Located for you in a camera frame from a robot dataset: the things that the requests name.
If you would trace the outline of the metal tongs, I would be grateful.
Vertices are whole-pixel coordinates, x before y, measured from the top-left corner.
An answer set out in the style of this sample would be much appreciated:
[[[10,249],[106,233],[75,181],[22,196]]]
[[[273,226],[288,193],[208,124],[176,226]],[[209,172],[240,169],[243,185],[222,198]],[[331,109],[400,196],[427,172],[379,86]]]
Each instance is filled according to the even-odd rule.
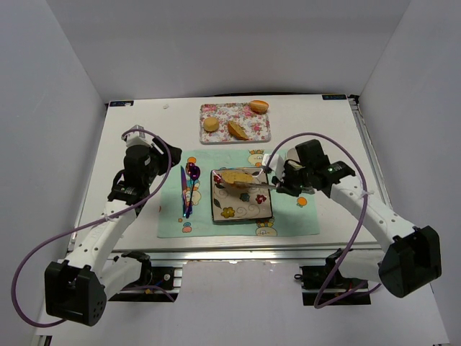
[[[241,188],[241,189],[258,188],[258,189],[275,190],[275,186],[274,186],[274,185],[271,185],[271,184],[269,184],[268,182],[260,182],[259,180],[257,180],[257,178],[260,178],[260,176],[263,175],[263,171],[261,171],[261,170],[255,172],[255,174],[248,172],[249,174],[251,174],[251,175],[253,176],[253,182],[252,182],[252,183],[248,183],[248,184],[235,184],[235,185],[229,185],[229,184],[226,184],[226,183],[223,181],[222,177],[220,176],[220,173],[221,173],[222,171],[223,171],[223,170],[221,170],[220,172],[217,172],[217,175],[219,176],[220,181],[221,181],[223,184],[228,185],[228,186],[230,186],[230,187]]]

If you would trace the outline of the large bread slice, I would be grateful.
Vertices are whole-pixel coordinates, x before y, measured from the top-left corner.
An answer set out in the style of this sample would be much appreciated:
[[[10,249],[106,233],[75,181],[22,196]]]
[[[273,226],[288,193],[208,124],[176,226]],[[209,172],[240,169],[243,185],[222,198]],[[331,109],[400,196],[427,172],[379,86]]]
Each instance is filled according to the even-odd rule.
[[[229,185],[248,184],[253,182],[253,176],[248,172],[238,169],[227,169],[220,173],[223,181]]]

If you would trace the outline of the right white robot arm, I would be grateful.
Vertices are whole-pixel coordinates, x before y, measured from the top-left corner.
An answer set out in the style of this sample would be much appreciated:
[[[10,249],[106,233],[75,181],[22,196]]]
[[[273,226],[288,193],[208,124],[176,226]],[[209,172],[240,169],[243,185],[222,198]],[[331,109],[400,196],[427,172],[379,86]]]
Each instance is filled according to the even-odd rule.
[[[401,218],[367,189],[359,167],[330,162],[321,143],[306,141],[294,148],[295,158],[276,152],[264,155],[265,172],[279,193],[299,196],[306,190],[322,192],[357,220],[356,231],[344,249],[326,259],[326,279],[321,288],[345,279],[372,281],[403,298],[442,274],[440,238],[430,226],[418,227]],[[379,249],[354,249],[358,231],[366,229]]]

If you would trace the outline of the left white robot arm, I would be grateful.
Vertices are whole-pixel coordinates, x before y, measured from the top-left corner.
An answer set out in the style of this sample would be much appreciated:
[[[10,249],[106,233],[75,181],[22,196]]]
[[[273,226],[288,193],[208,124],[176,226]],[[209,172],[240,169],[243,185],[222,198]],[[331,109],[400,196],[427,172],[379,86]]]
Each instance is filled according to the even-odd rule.
[[[154,179],[167,178],[182,150],[139,126],[122,138],[127,146],[123,168],[115,175],[100,223],[90,227],[65,259],[45,270],[45,310],[50,316],[94,326],[109,299],[152,280],[151,258],[143,252],[126,252],[112,265],[107,260],[151,196]]]

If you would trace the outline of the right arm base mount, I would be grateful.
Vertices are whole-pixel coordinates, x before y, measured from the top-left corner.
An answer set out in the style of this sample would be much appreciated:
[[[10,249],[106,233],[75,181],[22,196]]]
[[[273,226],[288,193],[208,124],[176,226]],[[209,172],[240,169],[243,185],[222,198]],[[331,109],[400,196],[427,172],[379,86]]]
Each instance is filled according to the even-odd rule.
[[[299,283],[302,288],[302,297],[304,306],[314,306],[315,298],[327,278],[330,271],[340,257],[342,249],[337,249],[333,254],[325,259],[322,265],[305,265],[300,267],[299,273],[294,274],[294,281]],[[347,293],[355,286],[359,285],[361,280],[357,278],[344,278],[337,271],[332,280],[326,286],[324,293],[319,300],[319,304],[325,303],[331,299]],[[370,295],[367,293],[368,283],[350,296],[332,303],[332,306],[366,306],[371,304]]]

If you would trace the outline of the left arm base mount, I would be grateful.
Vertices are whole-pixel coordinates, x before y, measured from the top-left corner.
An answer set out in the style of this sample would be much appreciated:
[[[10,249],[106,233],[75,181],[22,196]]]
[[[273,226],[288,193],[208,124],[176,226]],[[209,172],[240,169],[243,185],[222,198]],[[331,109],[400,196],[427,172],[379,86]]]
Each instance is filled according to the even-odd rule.
[[[132,259],[141,263],[141,279],[125,286],[124,290],[116,293],[109,299],[114,302],[136,303],[173,303],[179,295],[182,277],[178,267],[147,264],[151,258],[139,251],[130,251],[116,255],[114,263]]]

